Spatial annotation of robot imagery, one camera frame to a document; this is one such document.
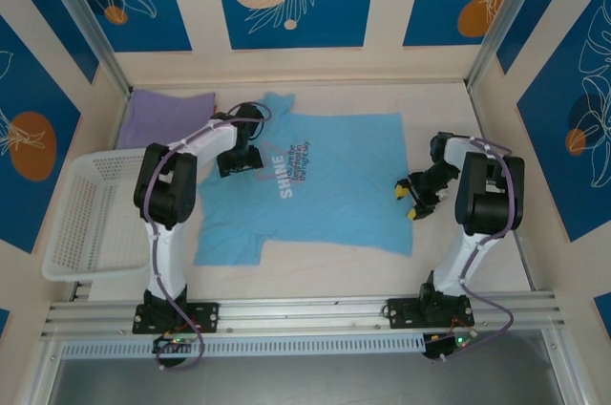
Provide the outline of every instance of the purple cloth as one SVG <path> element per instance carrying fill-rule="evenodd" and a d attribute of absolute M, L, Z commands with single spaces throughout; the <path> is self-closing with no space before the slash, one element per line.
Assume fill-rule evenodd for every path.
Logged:
<path fill-rule="evenodd" d="M 119 149 L 170 144 L 198 131 L 214 114 L 214 93 L 173 97 L 134 90 L 127 119 L 119 132 Z"/>

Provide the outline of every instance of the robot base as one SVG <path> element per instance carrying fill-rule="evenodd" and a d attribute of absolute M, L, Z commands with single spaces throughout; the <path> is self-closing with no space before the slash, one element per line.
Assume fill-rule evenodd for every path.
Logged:
<path fill-rule="evenodd" d="M 455 319 L 475 324 L 471 302 L 466 295 L 454 297 L 434 289 L 432 273 L 415 298 L 391 298 L 387 302 L 391 329 L 441 329 Z"/>
<path fill-rule="evenodd" d="M 187 290 L 175 300 L 180 308 L 198 326 L 201 333 L 216 333 L 219 320 L 218 303 L 187 303 Z M 172 334 L 193 333 L 188 324 L 185 324 L 180 315 L 167 300 L 153 295 L 149 290 L 144 292 L 144 303 L 136 307 L 134 334 Z"/>

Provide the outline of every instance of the laundry basket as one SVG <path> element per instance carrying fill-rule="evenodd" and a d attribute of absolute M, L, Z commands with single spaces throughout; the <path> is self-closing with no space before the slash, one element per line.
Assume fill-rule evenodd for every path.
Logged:
<path fill-rule="evenodd" d="M 133 194 L 144 149 L 76 159 L 57 209 L 42 273 L 51 281 L 146 271 L 149 246 Z"/>

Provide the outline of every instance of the t-shirt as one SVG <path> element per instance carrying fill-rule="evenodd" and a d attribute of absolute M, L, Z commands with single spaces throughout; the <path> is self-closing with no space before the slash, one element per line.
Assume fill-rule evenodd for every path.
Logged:
<path fill-rule="evenodd" d="M 263 168 L 199 186 L 205 219 L 196 265 L 257 265 L 266 240 L 374 246 L 411 255 L 410 197 L 399 114 L 310 116 L 268 93 L 272 111 L 253 141 Z"/>

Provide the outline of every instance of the orange circle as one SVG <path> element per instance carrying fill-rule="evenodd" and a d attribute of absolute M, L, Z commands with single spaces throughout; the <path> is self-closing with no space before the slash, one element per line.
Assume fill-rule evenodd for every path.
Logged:
<path fill-rule="evenodd" d="M 104 10 L 104 16 L 114 25 L 124 25 L 127 23 L 127 13 L 117 6 L 108 6 Z"/>
<path fill-rule="evenodd" d="M 579 128 L 573 128 L 566 135 L 564 144 L 569 154 L 574 156 L 581 155 L 581 152 L 585 150 L 585 133 Z"/>
<path fill-rule="evenodd" d="M 465 37 L 481 37 L 486 35 L 501 2 L 503 0 L 471 1 L 464 7 L 460 16 L 458 16 L 458 32 Z M 488 13 L 489 3 L 492 4 L 492 16 Z"/>
<path fill-rule="evenodd" d="M 37 112 L 23 112 L 11 122 L 11 161 L 17 172 L 29 181 L 41 182 L 52 172 L 57 157 L 55 131 L 47 118 Z M 35 144 L 28 143 L 28 138 Z"/>

